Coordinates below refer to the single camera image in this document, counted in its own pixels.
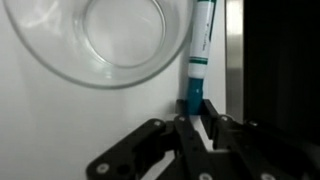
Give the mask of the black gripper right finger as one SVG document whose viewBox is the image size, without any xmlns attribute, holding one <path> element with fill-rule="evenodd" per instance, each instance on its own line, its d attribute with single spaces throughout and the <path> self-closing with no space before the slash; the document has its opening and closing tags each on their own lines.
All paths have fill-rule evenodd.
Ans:
<svg viewBox="0 0 320 180">
<path fill-rule="evenodd" d="M 201 120 L 231 180 L 320 180 L 319 147 L 265 123 L 240 124 L 200 105 Z"/>
</svg>

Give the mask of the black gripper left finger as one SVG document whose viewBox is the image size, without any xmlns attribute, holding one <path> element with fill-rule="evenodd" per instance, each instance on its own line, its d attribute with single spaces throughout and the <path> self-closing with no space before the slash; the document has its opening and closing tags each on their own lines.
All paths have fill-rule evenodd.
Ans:
<svg viewBox="0 0 320 180">
<path fill-rule="evenodd" d="M 88 180 L 140 180 L 168 151 L 175 157 L 157 180 L 214 180 L 209 154 L 187 115 L 185 100 L 176 101 L 172 120 L 147 120 L 91 161 L 86 176 Z"/>
</svg>

